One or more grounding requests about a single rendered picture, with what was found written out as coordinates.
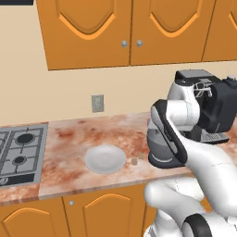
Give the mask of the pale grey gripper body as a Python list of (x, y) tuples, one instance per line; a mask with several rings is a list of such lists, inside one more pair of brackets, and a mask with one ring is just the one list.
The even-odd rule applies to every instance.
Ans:
[(193, 92), (196, 98), (202, 97), (204, 93), (207, 93), (208, 97), (212, 96), (211, 88), (203, 82), (196, 83), (193, 87)]

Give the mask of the dark extractor hood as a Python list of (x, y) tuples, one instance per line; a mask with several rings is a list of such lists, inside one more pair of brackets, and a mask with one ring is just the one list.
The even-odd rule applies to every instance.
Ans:
[(34, 0), (0, 0), (0, 6), (32, 6)]

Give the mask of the grey wall socket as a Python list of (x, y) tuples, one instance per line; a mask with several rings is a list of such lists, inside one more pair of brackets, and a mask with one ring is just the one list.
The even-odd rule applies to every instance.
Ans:
[(102, 94), (92, 96), (92, 111), (94, 113), (104, 111), (104, 96)]

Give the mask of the black coffee machine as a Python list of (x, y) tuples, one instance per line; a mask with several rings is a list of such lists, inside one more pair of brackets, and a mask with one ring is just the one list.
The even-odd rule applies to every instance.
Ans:
[(204, 69), (177, 70), (175, 82), (179, 85), (195, 85), (203, 82), (209, 86), (212, 96), (204, 93), (196, 98), (200, 106), (200, 118), (192, 129), (181, 131), (188, 139), (201, 143), (226, 143), (225, 132), (231, 129), (237, 114), (237, 81), (234, 77), (219, 79)]

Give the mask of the grey gas hob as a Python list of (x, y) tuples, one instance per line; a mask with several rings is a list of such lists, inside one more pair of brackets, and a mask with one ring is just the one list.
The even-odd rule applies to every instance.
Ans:
[(39, 183), (48, 125), (0, 128), (0, 188)]

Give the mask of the white round plate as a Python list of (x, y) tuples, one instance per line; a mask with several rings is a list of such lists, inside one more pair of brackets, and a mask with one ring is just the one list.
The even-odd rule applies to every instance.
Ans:
[(126, 155), (115, 145), (102, 144), (89, 149), (84, 162), (92, 172), (111, 174), (119, 171), (125, 165)]

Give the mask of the orange base cupboard door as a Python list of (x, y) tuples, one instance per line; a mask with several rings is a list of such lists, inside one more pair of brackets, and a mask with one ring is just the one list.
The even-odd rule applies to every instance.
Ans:
[(62, 198), (0, 206), (0, 237), (70, 237)]
[(155, 217), (156, 217), (156, 209), (154, 207), (150, 207), (148, 204), (145, 204), (143, 212), (142, 233), (145, 233), (146, 229), (154, 222)]
[(139, 184), (64, 196), (70, 236), (142, 237), (143, 188)]

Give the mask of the orange wall cupboard door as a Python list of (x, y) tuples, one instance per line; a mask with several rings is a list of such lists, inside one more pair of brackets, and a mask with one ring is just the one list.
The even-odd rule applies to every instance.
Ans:
[[(133, 65), (199, 62), (215, 0), (133, 0)], [(137, 47), (142, 40), (143, 46)]]
[(216, 1), (203, 60), (237, 60), (237, 0)]
[[(36, 0), (47, 67), (127, 66), (131, 0)], [(127, 47), (121, 42), (126, 40)]]

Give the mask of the grey stand mixer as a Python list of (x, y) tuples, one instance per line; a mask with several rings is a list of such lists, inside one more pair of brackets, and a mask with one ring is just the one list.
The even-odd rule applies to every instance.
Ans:
[(166, 118), (166, 110), (152, 106), (151, 122), (154, 126), (147, 131), (149, 162), (163, 169), (183, 167), (187, 161), (187, 152)]

